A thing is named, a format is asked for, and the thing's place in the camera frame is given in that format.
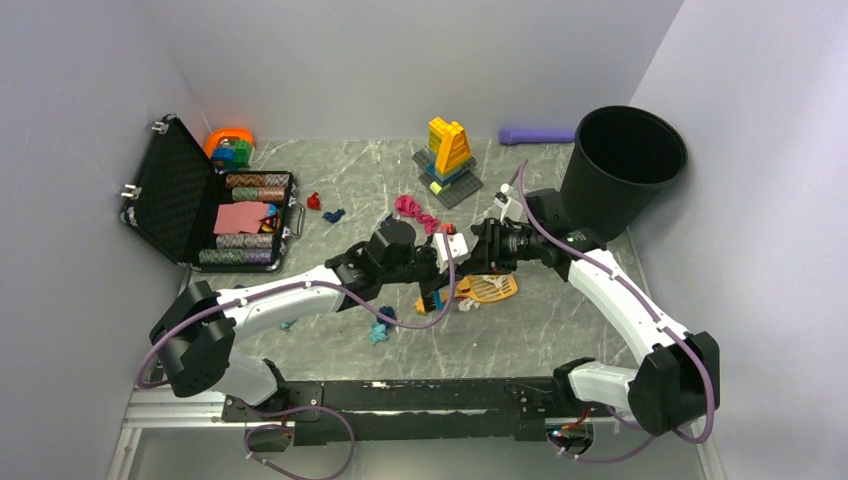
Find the marble tabletop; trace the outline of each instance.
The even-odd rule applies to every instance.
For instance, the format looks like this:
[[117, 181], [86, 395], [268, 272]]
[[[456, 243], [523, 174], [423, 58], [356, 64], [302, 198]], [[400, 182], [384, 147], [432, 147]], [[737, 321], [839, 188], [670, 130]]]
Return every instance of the marble tabletop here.
[[[475, 173], [484, 182], [476, 194], [447, 210], [419, 183], [412, 154], [424, 146], [413, 140], [294, 140], [257, 145], [251, 169], [289, 170], [297, 177], [302, 203], [319, 192], [324, 211], [344, 208], [337, 224], [308, 210], [300, 239], [289, 243], [278, 274], [192, 274], [212, 288], [253, 286], [293, 276], [321, 265], [352, 244], [367, 240], [380, 221], [395, 212], [395, 199], [412, 195], [425, 213], [468, 227], [494, 216], [494, 193], [519, 163], [530, 159], [528, 191], [559, 188], [571, 145], [503, 147], [488, 139], [471, 140]], [[423, 228], [411, 220], [418, 243]], [[627, 234], [609, 245], [625, 272], [644, 288], [638, 258]], [[270, 329], [240, 343], [236, 350], [269, 358], [288, 380], [382, 380], [550, 376], [557, 366], [580, 357], [609, 365], [636, 367], [624, 340], [580, 292], [540, 263], [520, 264], [519, 292], [470, 312], [456, 307], [427, 330], [392, 329], [389, 339], [368, 340], [374, 316], [361, 308], [301, 318], [288, 331]], [[384, 286], [375, 306], [389, 305], [406, 322], [424, 322], [414, 301], [417, 285]]]

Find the pink paper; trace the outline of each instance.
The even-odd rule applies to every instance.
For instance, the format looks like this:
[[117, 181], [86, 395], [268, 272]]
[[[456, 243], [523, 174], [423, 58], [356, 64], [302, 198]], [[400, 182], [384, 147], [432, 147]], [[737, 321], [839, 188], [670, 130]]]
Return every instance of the pink paper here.
[[256, 233], [267, 213], [268, 205], [262, 202], [219, 205], [213, 233]]

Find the black trash can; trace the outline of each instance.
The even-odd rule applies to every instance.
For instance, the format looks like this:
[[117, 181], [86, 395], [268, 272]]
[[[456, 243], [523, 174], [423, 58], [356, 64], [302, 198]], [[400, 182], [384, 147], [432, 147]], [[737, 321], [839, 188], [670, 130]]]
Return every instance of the black trash can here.
[[686, 145], [663, 119], [638, 108], [599, 108], [580, 121], [562, 179], [574, 229], [619, 236], [686, 165]]

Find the yellow toy block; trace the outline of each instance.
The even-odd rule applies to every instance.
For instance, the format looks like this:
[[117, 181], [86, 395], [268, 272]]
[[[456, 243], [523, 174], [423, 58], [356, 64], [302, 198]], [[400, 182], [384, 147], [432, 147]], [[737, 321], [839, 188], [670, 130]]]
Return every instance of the yellow toy block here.
[[436, 154], [436, 173], [444, 177], [471, 158], [471, 146], [465, 128], [458, 122], [447, 123], [441, 117], [430, 121], [429, 147]]

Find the gray baseplate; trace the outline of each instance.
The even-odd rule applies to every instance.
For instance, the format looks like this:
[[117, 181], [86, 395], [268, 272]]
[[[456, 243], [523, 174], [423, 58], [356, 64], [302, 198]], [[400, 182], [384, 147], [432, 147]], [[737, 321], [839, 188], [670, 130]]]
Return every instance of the gray baseplate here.
[[483, 187], [483, 182], [477, 178], [476, 175], [469, 172], [469, 170], [477, 165], [477, 160], [474, 157], [471, 157], [464, 165], [462, 165], [462, 167], [460, 167], [460, 172], [463, 173], [460, 174], [459, 178], [451, 182], [450, 187], [442, 190], [442, 192], [438, 195], [434, 194], [433, 191], [430, 190], [430, 184], [434, 181], [438, 181], [438, 179], [427, 170], [427, 167], [433, 164], [436, 161], [436, 158], [429, 150], [422, 148], [415, 152], [412, 156], [412, 160], [424, 171], [424, 173], [418, 177], [418, 181], [424, 185], [430, 195], [436, 197], [447, 209], [455, 207], [459, 204], [459, 202], [470, 197], [471, 194]]

